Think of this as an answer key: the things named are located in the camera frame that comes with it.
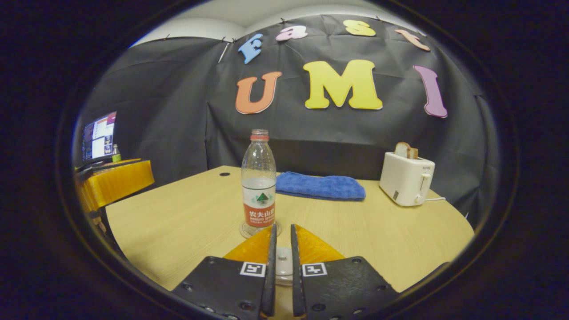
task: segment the table surface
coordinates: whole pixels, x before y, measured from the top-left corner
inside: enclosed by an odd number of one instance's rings
[[[245,239],[241,169],[221,166],[107,206],[111,230],[129,261],[172,290],[206,256],[223,257]],[[222,177],[220,173],[230,173]],[[363,256],[401,292],[437,266],[453,260],[474,232],[445,200],[417,207],[396,205],[376,180],[358,180],[362,202],[276,196],[283,231],[278,247],[290,247],[296,223],[345,257]],[[432,190],[427,198],[438,198]],[[277,286],[275,319],[292,318],[291,289]]]

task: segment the plastic bottle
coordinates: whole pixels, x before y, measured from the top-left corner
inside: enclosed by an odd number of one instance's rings
[[[269,131],[251,131],[251,144],[241,164],[241,186],[247,232],[251,235],[275,222],[277,166],[269,147]]]

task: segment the toaster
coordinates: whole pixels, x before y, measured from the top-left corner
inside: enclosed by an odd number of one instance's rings
[[[396,204],[418,206],[427,197],[434,172],[433,161],[419,157],[408,159],[386,152],[380,187]]]

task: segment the computer monitor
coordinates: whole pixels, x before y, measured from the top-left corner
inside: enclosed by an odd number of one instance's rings
[[[115,111],[85,126],[83,130],[83,164],[112,157],[116,116],[117,112]]]

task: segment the blue towel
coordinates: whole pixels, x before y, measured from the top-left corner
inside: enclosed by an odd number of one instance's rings
[[[285,172],[277,177],[277,193],[325,200],[364,200],[365,189],[353,178],[311,177]]]

